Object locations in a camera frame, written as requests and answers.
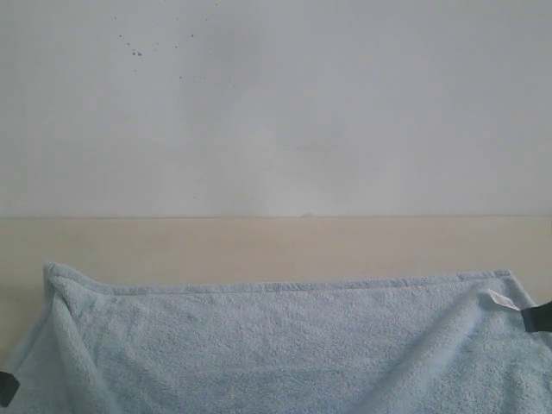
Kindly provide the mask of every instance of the white wall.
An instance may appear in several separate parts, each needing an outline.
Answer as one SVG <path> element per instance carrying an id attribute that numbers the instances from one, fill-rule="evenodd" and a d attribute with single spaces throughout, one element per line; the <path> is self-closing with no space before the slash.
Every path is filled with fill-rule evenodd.
<path id="1" fill-rule="evenodd" d="M 550 213 L 551 16 L 2 0 L 0 216 Z"/>

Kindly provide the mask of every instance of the towel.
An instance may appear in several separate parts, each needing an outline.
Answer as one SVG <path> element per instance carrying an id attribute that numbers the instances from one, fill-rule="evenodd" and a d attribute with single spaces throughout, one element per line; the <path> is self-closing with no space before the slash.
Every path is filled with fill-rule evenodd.
<path id="1" fill-rule="evenodd" d="M 550 413 L 549 334 L 509 272 L 121 287 L 44 268 L 8 413 Z"/>

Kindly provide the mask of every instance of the towel label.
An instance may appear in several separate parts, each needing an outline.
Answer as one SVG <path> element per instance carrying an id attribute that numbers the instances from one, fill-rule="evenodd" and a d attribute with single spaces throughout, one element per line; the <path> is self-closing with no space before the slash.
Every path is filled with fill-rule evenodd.
<path id="1" fill-rule="evenodd" d="M 520 311 L 520 309 L 514 304 L 510 298 L 507 298 L 506 296 L 501 295 L 500 293 L 496 293 L 495 291 L 489 289 L 489 295 L 491 295 L 491 299 L 494 301 L 495 304 L 499 304 L 500 306 L 505 306 L 506 308 L 513 309 L 515 311 Z"/>

